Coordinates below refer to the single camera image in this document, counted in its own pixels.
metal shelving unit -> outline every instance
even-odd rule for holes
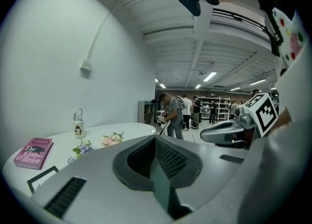
[[[222,98],[222,97],[198,97],[199,100],[201,100],[201,105],[210,105],[211,102],[205,102],[203,100],[207,101],[217,101],[218,105],[218,121],[224,121],[224,120],[229,120],[230,119],[230,112],[229,112],[229,106],[230,106],[230,98]],[[201,113],[201,119],[209,119],[210,118],[210,110],[207,112],[202,112]]]

pink book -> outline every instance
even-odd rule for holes
[[[52,139],[32,138],[14,158],[15,165],[23,168],[41,169],[52,145]]]

pink flower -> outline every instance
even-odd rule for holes
[[[120,141],[118,139],[113,139],[113,141],[110,143],[110,145],[119,144]]]
[[[103,139],[103,145],[108,146],[113,142],[113,139],[111,137],[104,137]]]

white wall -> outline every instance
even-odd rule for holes
[[[156,59],[115,0],[18,0],[0,33],[2,164],[32,137],[70,131],[76,107],[85,126],[136,122],[137,102],[155,94]]]

bottle with character sticker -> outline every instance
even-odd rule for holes
[[[74,110],[73,128],[75,138],[81,139],[86,136],[82,120],[82,108],[76,108]]]

